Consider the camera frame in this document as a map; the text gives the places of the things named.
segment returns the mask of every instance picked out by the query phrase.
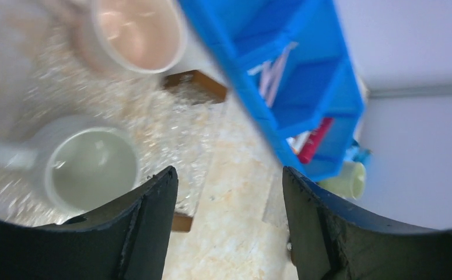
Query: white mug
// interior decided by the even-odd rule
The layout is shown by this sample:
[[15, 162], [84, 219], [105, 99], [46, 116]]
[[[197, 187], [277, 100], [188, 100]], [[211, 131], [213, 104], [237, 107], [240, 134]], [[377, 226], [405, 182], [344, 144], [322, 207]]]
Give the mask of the white mug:
[[0, 142], [0, 167], [23, 170], [67, 212], [93, 210], [140, 181], [138, 150], [128, 133], [83, 115], [58, 118], [24, 143]]
[[181, 60], [187, 36], [176, 0], [41, 0], [72, 25], [85, 61], [107, 74], [164, 72]]

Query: black object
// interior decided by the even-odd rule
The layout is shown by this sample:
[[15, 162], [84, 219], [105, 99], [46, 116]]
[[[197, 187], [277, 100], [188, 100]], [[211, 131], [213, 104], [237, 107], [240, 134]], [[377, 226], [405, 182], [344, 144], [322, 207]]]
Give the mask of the black object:
[[161, 279], [176, 170], [62, 225], [0, 221], [0, 279]]
[[452, 279], [452, 230], [376, 215], [291, 167], [282, 184], [299, 279]]

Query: mug handle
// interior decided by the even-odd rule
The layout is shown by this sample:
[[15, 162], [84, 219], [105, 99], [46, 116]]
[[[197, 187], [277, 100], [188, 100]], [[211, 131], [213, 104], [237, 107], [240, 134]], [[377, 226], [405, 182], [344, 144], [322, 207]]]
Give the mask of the mug handle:
[[29, 170], [38, 152], [24, 144], [0, 142], [0, 167], [9, 170]]
[[40, 0], [47, 11], [64, 23], [76, 26], [80, 13], [91, 0]]

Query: red object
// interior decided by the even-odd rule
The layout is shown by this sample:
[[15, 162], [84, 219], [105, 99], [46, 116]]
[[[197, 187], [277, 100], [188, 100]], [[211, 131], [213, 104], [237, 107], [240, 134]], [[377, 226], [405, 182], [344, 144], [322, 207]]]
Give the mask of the red object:
[[322, 143], [324, 136], [331, 128], [333, 122], [334, 118], [324, 118], [320, 126], [311, 132], [310, 137], [298, 154], [298, 159], [302, 164], [305, 165], [311, 161], [311, 158], [315, 155], [318, 146]]

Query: blue plastic tray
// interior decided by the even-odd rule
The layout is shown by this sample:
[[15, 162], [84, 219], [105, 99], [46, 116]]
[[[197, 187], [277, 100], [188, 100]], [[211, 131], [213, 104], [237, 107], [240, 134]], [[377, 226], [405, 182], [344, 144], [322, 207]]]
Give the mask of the blue plastic tray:
[[[180, 0], [279, 160], [314, 181], [336, 176], [364, 105], [332, 0]], [[291, 42], [272, 108], [248, 70], [274, 60]], [[335, 121], [309, 164], [286, 138]]]

